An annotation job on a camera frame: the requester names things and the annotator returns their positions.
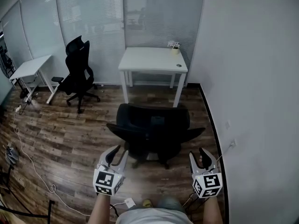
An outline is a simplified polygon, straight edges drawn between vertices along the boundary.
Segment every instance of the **black office chair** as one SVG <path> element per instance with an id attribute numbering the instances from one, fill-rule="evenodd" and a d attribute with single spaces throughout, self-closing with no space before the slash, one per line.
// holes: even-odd
<path id="1" fill-rule="evenodd" d="M 159 161 L 169 169 L 167 161 L 181 150 L 181 143 L 196 138 L 205 128 L 188 130 L 189 112 L 185 108 L 142 107 L 121 104 L 116 125 L 107 124 L 111 132 L 125 140 L 125 149 L 137 161 Z"/>
<path id="2" fill-rule="evenodd" d="M 65 49 L 67 54 L 65 63 L 70 74 L 65 79 L 62 77 L 52 78 L 52 81 L 59 83 L 58 90 L 64 91 L 67 95 L 76 93 L 66 100 L 66 103 L 70 106 L 70 101 L 78 97 L 78 114 L 82 112 L 80 108 L 83 96 L 95 97 L 98 102 L 100 101 L 98 96 L 87 92 L 90 88 L 92 88 L 92 86 L 97 89 L 97 86 L 93 84 L 93 70 L 88 66 L 89 46 L 89 41 L 83 43 L 81 36 L 67 44 Z M 85 70 L 89 75 L 88 79 L 85 77 Z"/>

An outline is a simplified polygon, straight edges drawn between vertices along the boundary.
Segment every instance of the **flower pot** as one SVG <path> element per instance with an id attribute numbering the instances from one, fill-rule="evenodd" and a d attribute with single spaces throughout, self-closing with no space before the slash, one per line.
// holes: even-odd
<path id="1" fill-rule="evenodd" d="M 171 52 L 173 53 L 173 54 L 175 54 L 175 55 L 177 55 L 178 53 L 179 53 L 179 48 L 172 48 L 171 49 Z"/>

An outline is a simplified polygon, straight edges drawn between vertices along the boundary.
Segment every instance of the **mesh backrest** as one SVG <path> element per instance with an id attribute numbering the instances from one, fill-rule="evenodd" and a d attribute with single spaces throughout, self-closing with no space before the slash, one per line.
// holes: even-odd
<path id="1" fill-rule="evenodd" d="M 86 81 L 84 71 L 88 67 L 89 47 L 90 44 L 87 41 L 81 49 L 71 52 L 65 59 L 70 75 L 76 83 Z"/>
<path id="2" fill-rule="evenodd" d="M 81 49 L 84 46 L 84 43 L 81 40 L 81 37 L 82 36 L 78 36 L 77 38 L 75 38 L 74 40 L 69 42 L 69 44 L 66 45 L 65 52 L 66 52 L 67 56 L 70 53 L 72 53 L 78 49 Z"/>

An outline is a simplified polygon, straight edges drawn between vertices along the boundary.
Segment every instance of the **gray shirt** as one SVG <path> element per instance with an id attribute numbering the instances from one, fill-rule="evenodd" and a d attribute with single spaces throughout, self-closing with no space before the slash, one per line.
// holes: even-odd
<path id="1" fill-rule="evenodd" d="M 181 211 L 146 208 L 122 213 L 116 224 L 192 224 L 192 222 Z"/>

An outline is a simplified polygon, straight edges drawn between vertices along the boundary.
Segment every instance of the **chair armrest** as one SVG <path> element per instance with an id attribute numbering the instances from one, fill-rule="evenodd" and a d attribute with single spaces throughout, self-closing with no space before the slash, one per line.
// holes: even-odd
<path id="1" fill-rule="evenodd" d="M 54 81 L 54 82 L 58 82 L 59 84 L 61 84 L 61 82 L 63 81 L 64 79 L 62 77 L 53 77 L 51 79 L 51 81 Z"/>

